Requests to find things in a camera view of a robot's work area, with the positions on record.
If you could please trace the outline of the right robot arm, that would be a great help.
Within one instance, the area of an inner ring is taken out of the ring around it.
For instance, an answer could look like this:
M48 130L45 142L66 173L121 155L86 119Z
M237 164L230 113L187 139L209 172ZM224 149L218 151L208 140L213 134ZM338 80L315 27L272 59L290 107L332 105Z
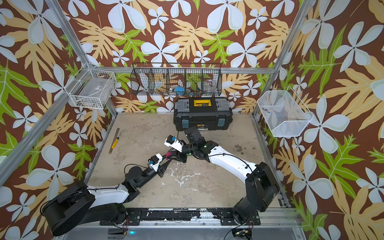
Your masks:
M216 142L206 141L196 127L185 130L185 135L188 143L172 135L166 138L164 144L176 150L167 158L185 162L188 156L193 156L220 166L239 178L246 186L246 196L233 207L237 223L242 224L256 212L267 210L280 187L266 163L251 163L229 153Z

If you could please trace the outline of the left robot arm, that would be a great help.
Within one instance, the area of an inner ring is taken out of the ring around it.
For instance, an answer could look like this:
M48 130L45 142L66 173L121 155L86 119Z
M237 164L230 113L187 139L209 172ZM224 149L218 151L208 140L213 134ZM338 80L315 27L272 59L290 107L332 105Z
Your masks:
M164 158L163 162L156 171L152 168L143 171L138 166L131 168L125 181L117 186L91 187L84 182L73 183L41 208L51 233L58 237L92 222L122 224L128 218L124 204L133 201L140 193L139 188L156 175L164 175L170 160Z

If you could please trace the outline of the magenta paint jar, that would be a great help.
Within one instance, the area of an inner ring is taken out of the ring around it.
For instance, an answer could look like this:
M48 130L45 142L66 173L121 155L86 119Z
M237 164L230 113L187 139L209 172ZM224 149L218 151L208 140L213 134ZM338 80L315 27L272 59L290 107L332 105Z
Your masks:
M166 153L166 159L169 160L170 157L172 156L172 154L173 154L173 153L171 153L171 152Z

